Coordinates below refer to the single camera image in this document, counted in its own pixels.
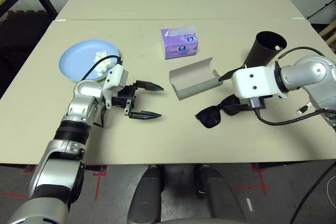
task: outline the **tissue box logo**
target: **tissue box logo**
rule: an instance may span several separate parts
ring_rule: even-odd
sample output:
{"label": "tissue box logo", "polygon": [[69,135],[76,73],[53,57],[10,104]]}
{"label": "tissue box logo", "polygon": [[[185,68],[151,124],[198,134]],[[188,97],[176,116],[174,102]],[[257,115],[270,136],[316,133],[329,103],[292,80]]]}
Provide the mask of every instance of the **tissue box logo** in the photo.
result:
{"label": "tissue box logo", "polygon": [[198,41],[195,27],[161,29],[165,59],[195,55]]}

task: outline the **red tape marking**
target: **red tape marking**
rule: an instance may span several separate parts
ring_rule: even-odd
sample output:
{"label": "red tape marking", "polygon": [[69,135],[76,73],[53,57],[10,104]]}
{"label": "red tape marking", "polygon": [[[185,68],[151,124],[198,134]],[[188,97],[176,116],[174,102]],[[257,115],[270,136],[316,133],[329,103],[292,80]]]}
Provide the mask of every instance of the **red tape marking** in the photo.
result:
{"label": "red tape marking", "polygon": [[7,197],[14,197],[14,198],[28,198],[27,195],[23,195],[23,194],[10,194],[10,193],[4,193],[2,194],[3,196],[7,196]]}
{"label": "red tape marking", "polygon": [[96,195],[94,196],[94,200],[97,201],[98,199],[98,193],[99,193],[99,186],[100,186],[100,177],[101,176],[106,176],[106,172],[107,172],[107,166],[105,167],[105,170],[103,173],[93,173],[93,176],[98,176],[98,180],[97,180],[97,187],[96,187]]}
{"label": "red tape marking", "polygon": [[262,177],[261,173],[259,173],[259,177],[260,177],[261,185],[263,186],[262,190],[264,191],[264,195],[267,196],[267,190],[265,188],[264,178]]}

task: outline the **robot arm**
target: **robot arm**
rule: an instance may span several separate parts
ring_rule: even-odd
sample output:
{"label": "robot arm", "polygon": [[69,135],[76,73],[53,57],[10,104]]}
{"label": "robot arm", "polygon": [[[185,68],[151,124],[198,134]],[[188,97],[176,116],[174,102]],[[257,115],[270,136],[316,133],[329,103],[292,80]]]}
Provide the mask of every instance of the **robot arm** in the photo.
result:
{"label": "robot arm", "polygon": [[[294,66],[280,68],[245,68],[232,77],[236,97],[247,99],[248,104],[260,108],[260,98],[269,95],[285,98],[289,91],[303,88],[317,110],[336,111],[336,68],[335,63],[322,56],[310,56],[296,62]],[[336,114],[322,113],[322,117],[333,128]]]}
{"label": "robot arm", "polygon": [[[81,192],[85,172],[82,159],[99,104],[107,109],[113,105],[128,108],[125,115],[130,118],[137,118],[132,117],[133,113],[139,114],[141,119],[161,116],[153,112],[132,111],[137,88],[151,91],[163,89],[143,81],[126,86],[127,75],[128,72],[117,64],[108,73],[105,83],[84,80],[76,84],[73,99],[30,182],[29,201],[20,206],[8,224],[67,222],[70,205],[78,199]],[[125,97],[125,90],[132,92]]]}

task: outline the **black sunglasses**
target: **black sunglasses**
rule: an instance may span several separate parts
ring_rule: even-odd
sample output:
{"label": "black sunglasses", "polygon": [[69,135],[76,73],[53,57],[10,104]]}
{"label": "black sunglasses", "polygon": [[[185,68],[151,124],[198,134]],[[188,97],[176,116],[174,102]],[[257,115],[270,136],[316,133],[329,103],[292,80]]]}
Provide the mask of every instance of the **black sunglasses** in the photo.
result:
{"label": "black sunglasses", "polygon": [[[263,99],[261,99],[261,104],[263,107],[265,106]],[[239,98],[232,94],[225,98],[219,105],[210,106],[195,116],[205,127],[212,128],[221,122],[220,110],[224,110],[226,114],[232,116],[238,114],[240,111],[253,110],[253,108],[248,104],[241,104]]]}

